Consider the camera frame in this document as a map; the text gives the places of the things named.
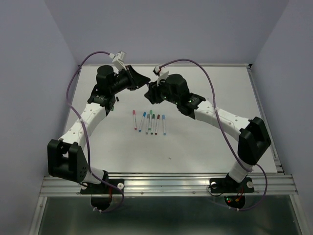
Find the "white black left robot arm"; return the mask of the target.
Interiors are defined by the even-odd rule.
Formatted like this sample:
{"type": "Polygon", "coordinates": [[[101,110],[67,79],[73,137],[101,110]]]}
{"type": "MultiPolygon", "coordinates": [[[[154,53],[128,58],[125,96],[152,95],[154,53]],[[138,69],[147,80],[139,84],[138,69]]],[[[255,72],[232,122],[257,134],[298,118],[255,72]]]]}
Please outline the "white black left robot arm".
{"type": "Polygon", "coordinates": [[[116,102],[117,93],[127,89],[137,90],[151,80],[139,74],[131,65],[114,72],[109,65],[97,69],[96,84],[81,114],[71,128],[58,140],[47,145],[48,172],[50,176],[76,183],[91,183],[98,193],[109,187],[107,172],[90,166],[89,137],[97,125],[109,114],[116,102]]]}

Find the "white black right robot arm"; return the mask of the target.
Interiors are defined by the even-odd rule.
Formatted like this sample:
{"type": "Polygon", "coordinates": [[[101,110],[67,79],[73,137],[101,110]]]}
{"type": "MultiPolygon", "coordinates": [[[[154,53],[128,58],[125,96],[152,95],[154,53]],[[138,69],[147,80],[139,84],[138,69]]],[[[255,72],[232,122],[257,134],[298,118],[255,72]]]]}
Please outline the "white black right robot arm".
{"type": "Polygon", "coordinates": [[[225,179],[226,188],[236,191],[271,145],[264,121],[259,117],[248,119],[214,107],[204,97],[189,91],[186,80],[179,74],[150,82],[145,97],[152,104],[168,101],[185,116],[205,122],[221,130],[224,137],[238,142],[236,163],[225,179]]]}

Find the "light blue capped marker pen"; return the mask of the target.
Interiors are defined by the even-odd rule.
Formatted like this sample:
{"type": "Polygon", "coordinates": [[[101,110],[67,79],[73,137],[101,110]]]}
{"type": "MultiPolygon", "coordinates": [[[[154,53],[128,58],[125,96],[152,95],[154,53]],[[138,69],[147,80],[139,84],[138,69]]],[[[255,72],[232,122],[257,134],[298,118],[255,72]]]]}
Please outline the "light blue capped marker pen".
{"type": "Polygon", "coordinates": [[[167,132],[166,132],[166,117],[163,114],[162,115],[162,130],[163,130],[163,135],[166,136],[167,132]]]}

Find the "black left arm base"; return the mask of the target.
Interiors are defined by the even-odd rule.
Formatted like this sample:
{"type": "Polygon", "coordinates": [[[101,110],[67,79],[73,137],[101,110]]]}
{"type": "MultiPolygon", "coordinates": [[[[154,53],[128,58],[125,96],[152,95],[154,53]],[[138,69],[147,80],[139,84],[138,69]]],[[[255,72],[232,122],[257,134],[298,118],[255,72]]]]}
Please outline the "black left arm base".
{"type": "Polygon", "coordinates": [[[83,182],[80,194],[90,195],[90,204],[93,211],[98,213],[108,213],[118,209],[124,202],[124,179],[109,179],[113,187],[105,184],[92,184],[83,182]]]}

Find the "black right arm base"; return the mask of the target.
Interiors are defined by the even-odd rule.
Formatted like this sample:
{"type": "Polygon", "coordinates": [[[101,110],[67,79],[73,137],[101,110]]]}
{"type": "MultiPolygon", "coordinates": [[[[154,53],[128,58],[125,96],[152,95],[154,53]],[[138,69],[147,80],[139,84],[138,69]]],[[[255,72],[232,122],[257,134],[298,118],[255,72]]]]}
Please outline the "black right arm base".
{"type": "Polygon", "coordinates": [[[212,196],[224,196],[227,206],[235,209],[242,209],[246,203],[245,193],[253,193],[254,186],[252,179],[245,177],[241,183],[237,183],[230,177],[212,178],[207,191],[212,196]]]}

